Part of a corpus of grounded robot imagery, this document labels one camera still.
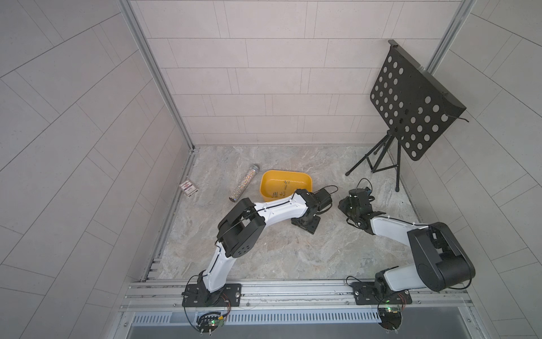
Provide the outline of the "yellow plastic storage box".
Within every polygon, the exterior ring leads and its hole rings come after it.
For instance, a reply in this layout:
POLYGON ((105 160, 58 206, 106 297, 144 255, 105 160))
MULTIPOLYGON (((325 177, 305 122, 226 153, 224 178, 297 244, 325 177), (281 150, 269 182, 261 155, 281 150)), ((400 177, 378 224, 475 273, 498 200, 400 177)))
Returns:
POLYGON ((291 196, 297 189, 306 189, 313 191, 313 180, 310 175, 303 172, 291 172, 283 170, 269 170, 263 174, 260 185, 260 193, 264 202, 275 201, 291 196), (279 192, 279 196, 274 198, 274 192, 279 192))

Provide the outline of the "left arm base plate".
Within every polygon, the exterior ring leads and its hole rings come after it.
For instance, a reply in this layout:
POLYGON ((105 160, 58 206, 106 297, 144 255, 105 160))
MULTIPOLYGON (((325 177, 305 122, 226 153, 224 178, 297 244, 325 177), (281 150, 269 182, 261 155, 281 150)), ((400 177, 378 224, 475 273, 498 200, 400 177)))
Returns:
POLYGON ((189 284, 185 287, 183 307, 238 307, 242 284, 226 284, 223 288, 209 292, 203 284, 189 284))

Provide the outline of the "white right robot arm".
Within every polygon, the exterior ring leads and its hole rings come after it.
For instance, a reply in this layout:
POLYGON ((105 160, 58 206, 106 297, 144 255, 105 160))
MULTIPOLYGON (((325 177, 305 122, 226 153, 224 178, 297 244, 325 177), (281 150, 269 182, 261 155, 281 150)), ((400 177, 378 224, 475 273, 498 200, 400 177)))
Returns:
POLYGON ((460 283, 471 284, 476 269, 445 223, 416 224, 374 211, 370 196, 357 189, 340 201, 347 223, 359 230, 408 246, 413 264, 375 274, 375 293, 384 298, 394 292, 428 288, 433 292, 460 283))

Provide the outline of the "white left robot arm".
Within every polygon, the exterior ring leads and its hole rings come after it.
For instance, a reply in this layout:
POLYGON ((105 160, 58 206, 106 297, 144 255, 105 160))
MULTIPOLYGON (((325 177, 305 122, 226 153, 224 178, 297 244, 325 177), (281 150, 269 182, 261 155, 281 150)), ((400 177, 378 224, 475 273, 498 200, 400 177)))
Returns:
POLYGON ((241 199, 219 222, 215 253, 198 276, 198 284, 209 294, 221 291, 235 261, 254 248, 266 227, 289 220, 314 234, 320 215, 332 204, 331 194, 325 189, 315 193, 297 189, 290 196, 267 203, 241 199))

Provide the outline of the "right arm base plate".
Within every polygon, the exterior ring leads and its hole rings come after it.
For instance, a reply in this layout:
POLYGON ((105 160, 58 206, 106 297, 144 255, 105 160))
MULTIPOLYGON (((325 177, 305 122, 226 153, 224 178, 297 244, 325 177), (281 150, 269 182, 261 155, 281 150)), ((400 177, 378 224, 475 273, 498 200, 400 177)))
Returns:
POLYGON ((349 284, 353 289, 357 305, 410 305, 412 297, 407 292, 392 291, 375 282, 354 281, 349 284))

